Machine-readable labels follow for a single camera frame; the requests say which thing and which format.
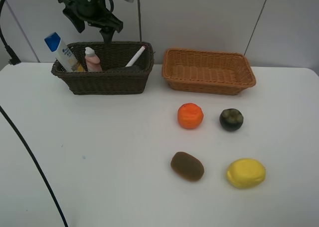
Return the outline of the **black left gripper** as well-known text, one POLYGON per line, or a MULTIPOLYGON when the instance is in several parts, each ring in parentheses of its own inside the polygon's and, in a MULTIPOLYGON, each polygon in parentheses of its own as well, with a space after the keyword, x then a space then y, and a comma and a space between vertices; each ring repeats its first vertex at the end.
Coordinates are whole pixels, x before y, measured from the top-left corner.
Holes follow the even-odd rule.
POLYGON ((105 45, 112 42, 114 32, 121 32, 123 22, 113 14, 113 0, 58 0, 65 4, 63 14, 72 22, 79 33, 85 24, 100 28, 105 45))

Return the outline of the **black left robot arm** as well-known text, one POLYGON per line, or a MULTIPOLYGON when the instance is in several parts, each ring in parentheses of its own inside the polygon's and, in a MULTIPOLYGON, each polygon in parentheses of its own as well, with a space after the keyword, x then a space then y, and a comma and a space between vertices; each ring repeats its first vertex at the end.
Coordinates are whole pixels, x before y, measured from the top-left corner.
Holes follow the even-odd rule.
POLYGON ((58 2, 65 4, 63 14, 79 33, 85 30, 85 24, 96 27, 100 30, 105 44, 112 42, 114 33, 119 33, 123 29, 123 22, 113 14, 113 0, 58 0, 58 2))

